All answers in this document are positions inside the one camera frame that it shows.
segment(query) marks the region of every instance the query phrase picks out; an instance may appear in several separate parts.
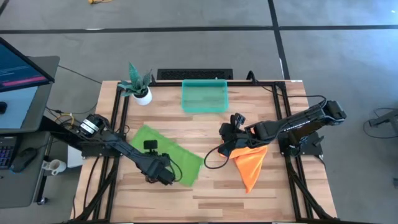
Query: monitor screen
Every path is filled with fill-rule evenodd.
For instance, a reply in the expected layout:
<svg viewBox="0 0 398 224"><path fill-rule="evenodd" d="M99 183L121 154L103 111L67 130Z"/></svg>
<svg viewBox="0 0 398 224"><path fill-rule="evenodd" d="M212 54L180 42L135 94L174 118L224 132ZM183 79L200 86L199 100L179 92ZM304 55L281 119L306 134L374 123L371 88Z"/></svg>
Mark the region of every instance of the monitor screen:
<svg viewBox="0 0 398 224"><path fill-rule="evenodd" d="M0 43L0 92L49 83L29 59L10 45Z"/></svg>

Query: wooden tabletop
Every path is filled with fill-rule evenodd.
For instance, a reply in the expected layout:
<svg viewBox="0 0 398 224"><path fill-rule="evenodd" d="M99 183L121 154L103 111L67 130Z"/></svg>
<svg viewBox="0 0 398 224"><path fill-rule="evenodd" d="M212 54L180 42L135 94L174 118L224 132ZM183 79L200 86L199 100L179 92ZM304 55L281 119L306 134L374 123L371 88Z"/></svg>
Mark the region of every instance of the wooden tabletop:
<svg viewBox="0 0 398 224"><path fill-rule="evenodd" d="M103 82L96 113L110 119L116 94L117 81ZM286 81L288 95L304 95L302 82ZM229 122L236 112L246 117L245 125L258 121L276 120L272 93L261 87L228 87L229 108L224 114L186 114L181 108L180 87L151 87L152 102L139 106L129 101L126 124L131 130L130 141L136 131L147 124L185 149L204 157L220 144L218 134L221 123ZM283 99L280 97L284 111ZM118 123L123 99L119 104ZM290 98L292 113L308 108L306 98ZM94 158L86 159L75 197L76 214L83 208L83 199ZM336 216L328 179L323 164L313 156L302 156L309 191L327 213ZM209 166L223 163L224 158L214 153L208 158ZM94 169L87 203L97 191L102 160ZM302 216L305 217L302 194L298 194ZM294 221L294 211L287 180L284 158L277 141L268 145L259 179L251 193L245 186L233 161L222 169L202 167L192 188L178 183L171 186L148 184L126 157L121 158L116 184L112 222L270 222ZM102 201L100 217L104 217L106 200Z"/></svg>

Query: green towel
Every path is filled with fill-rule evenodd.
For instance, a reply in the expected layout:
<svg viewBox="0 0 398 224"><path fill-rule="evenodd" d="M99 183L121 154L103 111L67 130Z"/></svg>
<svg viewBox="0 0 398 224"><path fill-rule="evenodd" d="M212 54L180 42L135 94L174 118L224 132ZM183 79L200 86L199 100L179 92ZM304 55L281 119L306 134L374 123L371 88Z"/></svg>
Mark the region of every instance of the green towel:
<svg viewBox="0 0 398 224"><path fill-rule="evenodd" d="M200 167L203 164L203 158L184 149L147 125L143 125L138 130L133 140L131 140L130 145L144 152L147 151L144 150L144 141L146 140L157 140L157 152L159 154L167 153L181 168L182 179L180 180L180 184L192 187L193 183L198 178ZM175 171L175 179L178 180L181 175L180 170L175 164L171 163L171 165Z"/></svg>

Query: orange towel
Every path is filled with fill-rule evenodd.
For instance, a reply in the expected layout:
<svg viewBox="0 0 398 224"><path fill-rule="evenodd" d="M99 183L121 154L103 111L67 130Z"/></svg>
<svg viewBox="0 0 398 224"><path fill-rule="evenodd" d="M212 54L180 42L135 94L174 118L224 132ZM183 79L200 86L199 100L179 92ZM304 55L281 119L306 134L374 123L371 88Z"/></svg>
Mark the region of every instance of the orange towel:
<svg viewBox="0 0 398 224"><path fill-rule="evenodd" d="M243 183L246 186L246 193L249 193L253 189L254 184L256 184L260 175L262 160L266 154L267 146L261 146L255 149L245 147L232 151L229 158L235 160Z"/></svg>

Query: potted plant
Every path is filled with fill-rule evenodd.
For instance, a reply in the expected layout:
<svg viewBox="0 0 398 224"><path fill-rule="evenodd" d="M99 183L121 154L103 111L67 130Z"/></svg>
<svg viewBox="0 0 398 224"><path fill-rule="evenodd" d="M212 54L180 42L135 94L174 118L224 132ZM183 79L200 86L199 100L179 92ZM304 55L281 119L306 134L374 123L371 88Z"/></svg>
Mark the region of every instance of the potted plant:
<svg viewBox="0 0 398 224"><path fill-rule="evenodd" d="M152 101L152 93L148 85L151 82L151 72L146 73L142 78L138 74L137 69L130 63L130 80L131 83L121 80L121 84L118 84L125 90L122 96L132 95L139 105L147 105Z"/></svg>

